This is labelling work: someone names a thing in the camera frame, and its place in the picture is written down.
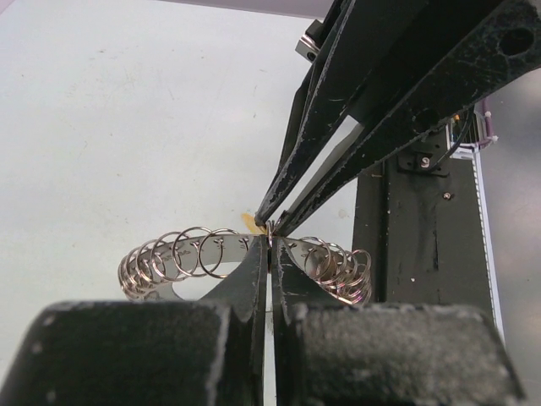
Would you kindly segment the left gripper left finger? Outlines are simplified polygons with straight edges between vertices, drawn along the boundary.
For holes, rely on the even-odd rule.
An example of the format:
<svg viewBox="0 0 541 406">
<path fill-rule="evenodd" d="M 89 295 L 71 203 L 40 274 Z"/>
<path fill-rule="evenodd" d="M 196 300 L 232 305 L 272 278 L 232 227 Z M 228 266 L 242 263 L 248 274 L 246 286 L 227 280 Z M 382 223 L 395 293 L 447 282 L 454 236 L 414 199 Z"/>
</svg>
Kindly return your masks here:
<svg viewBox="0 0 541 406">
<path fill-rule="evenodd" d="M 4 405 L 260 405 L 268 244 L 196 301 L 59 302 L 30 325 Z"/>
</svg>

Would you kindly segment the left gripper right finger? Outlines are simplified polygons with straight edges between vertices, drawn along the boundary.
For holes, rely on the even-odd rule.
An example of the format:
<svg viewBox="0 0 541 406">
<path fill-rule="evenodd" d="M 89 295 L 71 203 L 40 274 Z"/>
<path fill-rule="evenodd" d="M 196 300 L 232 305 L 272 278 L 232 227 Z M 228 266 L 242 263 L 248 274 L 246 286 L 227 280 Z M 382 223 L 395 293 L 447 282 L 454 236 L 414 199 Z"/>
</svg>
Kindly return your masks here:
<svg viewBox="0 0 541 406">
<path fill-rule="evenodd" d="M 500 335 L 462 305 L 348 305 L 318 286 L 288 243 L 271 251 L 280 405 L 523 405 Z"/>
</svg>

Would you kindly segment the metal keyring disc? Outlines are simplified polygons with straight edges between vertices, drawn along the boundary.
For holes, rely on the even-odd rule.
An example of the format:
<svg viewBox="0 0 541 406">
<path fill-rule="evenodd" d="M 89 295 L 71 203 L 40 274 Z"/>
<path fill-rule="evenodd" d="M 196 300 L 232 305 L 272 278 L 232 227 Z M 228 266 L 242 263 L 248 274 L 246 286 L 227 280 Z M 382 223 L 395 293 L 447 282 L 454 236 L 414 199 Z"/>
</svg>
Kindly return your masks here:
<svg viewBox="0 0 541 406">
<path fill-rule="evenodd" d="M 179 299 L 175 283 L 201 277 L 227 278 L 224 266 L 244 260 L 254 241 L 253 234 L 230 228 L 193 227 L 165 233 L 130 250 L 117 268 L 117 279 L 132 301 Z M 371 298 L 372 258 L 368 251 L 345 250 L 316 237 L 286 238 L 285 245 L 292 262 L 334 298 L 348 305 Z"/>
</svg>

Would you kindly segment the yellow tag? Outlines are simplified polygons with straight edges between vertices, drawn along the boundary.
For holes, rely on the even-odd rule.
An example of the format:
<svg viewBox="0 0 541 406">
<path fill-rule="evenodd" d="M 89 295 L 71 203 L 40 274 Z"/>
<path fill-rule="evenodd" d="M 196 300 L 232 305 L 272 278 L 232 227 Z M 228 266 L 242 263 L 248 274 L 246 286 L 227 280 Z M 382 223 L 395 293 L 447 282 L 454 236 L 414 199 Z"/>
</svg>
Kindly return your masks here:
<svg viewBox="0 0 541 406">
<path fill-rule="evenodd" d="M 242 213 L 241 220 L 245 227 L 252 233 L 256 235 L 266 234 L 266 226 L 258 226 L 254 220 L 254 217 L 249 213 Z"/>
</svg>

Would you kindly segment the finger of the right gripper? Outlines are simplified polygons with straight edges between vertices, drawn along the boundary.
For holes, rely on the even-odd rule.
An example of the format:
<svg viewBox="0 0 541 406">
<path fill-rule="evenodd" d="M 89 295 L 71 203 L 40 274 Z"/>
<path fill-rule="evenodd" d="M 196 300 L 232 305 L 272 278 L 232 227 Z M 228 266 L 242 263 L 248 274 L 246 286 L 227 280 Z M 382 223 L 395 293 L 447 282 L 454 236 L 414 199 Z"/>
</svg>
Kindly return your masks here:
<svg viewBox="0 0 541 406">
<path fill-rule="evenodd" d="M 423 10 L 421 1 L 346 1 L 301 90 L 303 111 L 295 144 L 280 161 L 256 212 L 263 225 L 321 153 L 363 87 L 395 42 Z"/>
<path fill-rule="evenodd" d="M 317 35 L 320 49 L 345 2 L 335 2 L 327 14 Z M 354 118 L 359 130 L 336 146 L 281 213 L 278 235 L 295 231 L 362 171 L 539 67 L 539 2 L 421 2 L 423 10 L 369 73 L 347 110 L 345 118 Z M 293 99 L 280 161 L 295 144 L 310 68 Z"/>
</svg>

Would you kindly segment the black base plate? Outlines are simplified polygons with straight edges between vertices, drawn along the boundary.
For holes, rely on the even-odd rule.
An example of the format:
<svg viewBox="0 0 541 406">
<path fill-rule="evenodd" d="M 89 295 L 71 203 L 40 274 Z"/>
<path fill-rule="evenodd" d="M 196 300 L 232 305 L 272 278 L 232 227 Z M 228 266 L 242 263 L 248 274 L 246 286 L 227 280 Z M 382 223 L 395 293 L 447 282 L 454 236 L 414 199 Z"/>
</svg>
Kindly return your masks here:
<svg viewBox="0 0 541 406">
<path fill-rule="evenodd" d="M 371 256 L 374 302 L 493 312 L 474 165 L 431 167 L 450 145 L 444 129 L 358 177 L 352 246 Z"/>
</svg>

